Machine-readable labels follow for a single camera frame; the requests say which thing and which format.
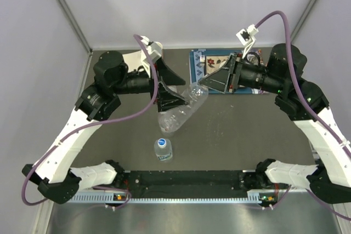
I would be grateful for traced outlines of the clear label-free plastic bottle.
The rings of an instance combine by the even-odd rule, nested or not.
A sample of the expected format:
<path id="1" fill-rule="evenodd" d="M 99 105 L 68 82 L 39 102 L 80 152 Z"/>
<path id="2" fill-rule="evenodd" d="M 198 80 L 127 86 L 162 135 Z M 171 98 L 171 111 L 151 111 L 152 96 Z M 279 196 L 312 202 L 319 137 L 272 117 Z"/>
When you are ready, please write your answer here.
<path id="1" fill-rule="evenodd" d="M 182 105 L 158 114 L 158 124 L 165 136 L 173 135 L 203 105 L 209 95 L 206 87 L 192 83 L 181 94 L 189 101 Z"/>

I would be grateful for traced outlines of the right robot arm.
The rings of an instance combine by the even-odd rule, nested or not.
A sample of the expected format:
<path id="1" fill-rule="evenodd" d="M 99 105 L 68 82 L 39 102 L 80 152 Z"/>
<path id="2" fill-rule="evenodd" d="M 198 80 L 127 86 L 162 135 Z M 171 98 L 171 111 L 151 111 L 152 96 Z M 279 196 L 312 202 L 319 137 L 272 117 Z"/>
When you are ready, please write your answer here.
<path id="1" fill-rule="evenodd" d="M 275 105 L 303 132 L 320 157 L 314 165 L 266 159 L 253 176 L 242 178 L 244 189 L 286 184 L 312 192 L 328 204 L 350 202 L 350 142 L 339 130 L 329 102 L 318 85 L 302 77 L 307 58 L 295 46 L 291 57 L 284 43 L 271 49 L 267 65 L 252 65 L 240 54 L 230 55 L 218 70 L 199 80 L 199 85 L 220 93 L 239 86 L 273 93 Z"/>

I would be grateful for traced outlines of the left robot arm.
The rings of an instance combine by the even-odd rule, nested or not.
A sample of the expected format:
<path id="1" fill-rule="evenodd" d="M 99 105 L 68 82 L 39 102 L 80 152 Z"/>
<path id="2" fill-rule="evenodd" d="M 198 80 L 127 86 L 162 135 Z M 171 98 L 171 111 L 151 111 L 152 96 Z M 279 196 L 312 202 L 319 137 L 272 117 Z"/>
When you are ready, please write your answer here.
<path id="1" fill-rule="evenodd" d="M 113 119 L 111 115 L 125 94 L 150 94 L 148 106 L 167 111 L 187 104 L 187 100 L 172 90 L 185 80 L 171 70 L 158 51 L 138 51 L 122 54 L 111 50 L 100 55 L 94 64 L 94 81 L 76 101 L 68 121 L 47 152 L 35 163 L 23 167 L 25 176 L 21 199 L 27 206 L 28 183 L 37 186 L 45 201 L 57 204 L 69 201 L 78 191 L 110 185 L 119 188 L 124 175 L 118 163 L 74 168 L 73 161 L 89 138 L 103 125 L 121 123 L 139 117 L 143 110 Z"/>

